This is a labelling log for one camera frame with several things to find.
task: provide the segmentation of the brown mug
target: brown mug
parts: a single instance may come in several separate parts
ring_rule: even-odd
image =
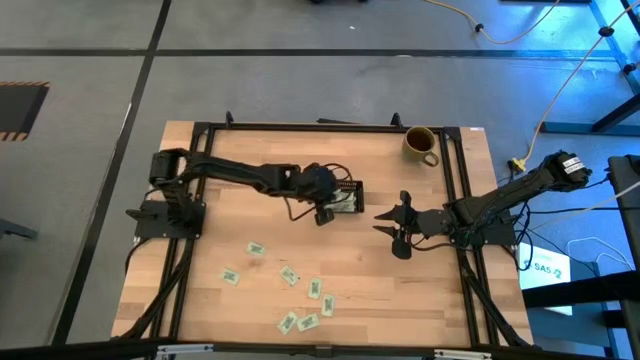
[[[404,135],[402,155],[408,161],[423,162],[431,167],[438,166],[440,158],[433,152],[435,145],[436,137],[429,128],[414,126]]]

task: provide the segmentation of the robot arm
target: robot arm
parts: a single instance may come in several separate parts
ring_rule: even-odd
[[[184,170],[178,174],[181,161]],[[146,200],[140,209],[127,210],[138,221],[140,238],[197,238],[201,234],[206,204],[191,199],[188,185],[200,177],[221,179],[253,187],[259,193],[314,204],[318,226],[333,220],[331,204],[339,188],[333,172],[317,163],[304,170],[292,164],[253,166],[206,153],[171,149],[153,155],[149,183],[162,191],[165,201]]]
[[[444,209],[416,211],[411,196],[400,193],[402,205],[376,216],[378,220],[394,220],[399,229],[377,226],[376,229],[394,239],[392,252],[401,259],[411,257],[410,237],[421,234],[426,238],[444,234],[457,239],[472,239],[479,230],[496,222],[508,209],[546,191],[569,192],[584,187],[591,170],[584,167],[575,154],[564,151],[547,156],[529,174],[483,196],[472,196],[444,205]],[[469,245],[469,241],[458,241]]]

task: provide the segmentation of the gray floor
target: gray floor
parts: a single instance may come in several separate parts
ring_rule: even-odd
[[[451,0],[509,38],[536,21],[545,7],[495,0]],[[622,9],[598,0],[607,19]],[[56,5],[0,0],[1,47],[146,47],[161,1]],[[39,21],[27,22],[35,18]],[[637,35],[621,21],[616,36],[633,56]],[[509,49],[586,50],[598,26],[588,8],[562,6],[543,26]],[[161,48],[403,48],[496,49],[444,9],[411,0],[174,1]],[[606,43],[600,49],[608,49]],[[47,341],[73,259],[118,136],[141,58],[0,57],[4,81],[51,81],[33,133],[23,143],[0,143],[0,217],[40,231],[36,241],[0,242],[0,347]],[[313,122],[318,117],[386,124],[399,112],[407,124],[486,128],[496,177],[522,156],[535,124],[576,61],[381,57],[156,58],[120,170],[70,341],[108,338],[124,279],[123,263],[137,207],[146,189],[150,155],[167,120]],[[588,61],[550,120],[593,122],[632,95],[612,61]],[[640,123],[640,117],[629,124]],[[529,166],[557,149],[573,151],[604,177],[609,156],[640,153],[635,138],[542,135]],[[609,185],[547,194],[534,209],[591,205],[613,194]],[[541,223],[546,218],[535,218]],[[586,214],[540,229],[559,246],[597,236],[630,258],[618,214]],[[544,242],[536,245],[551,248]],[[572,254],[593,260],[593,244]],[[604,259],[603,272],[625,267]]]

